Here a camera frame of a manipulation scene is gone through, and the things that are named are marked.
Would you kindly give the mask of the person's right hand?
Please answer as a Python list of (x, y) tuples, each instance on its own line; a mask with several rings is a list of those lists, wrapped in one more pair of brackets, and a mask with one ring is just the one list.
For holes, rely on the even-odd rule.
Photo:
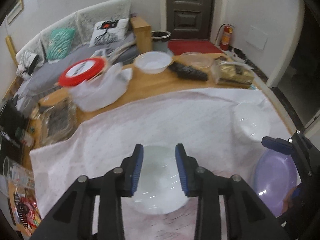
[(283, 207), (281, 213), (285, 213), (292, 206), (292, 194), (296, 190), (296, 187), (292, 188), (283, 200)]

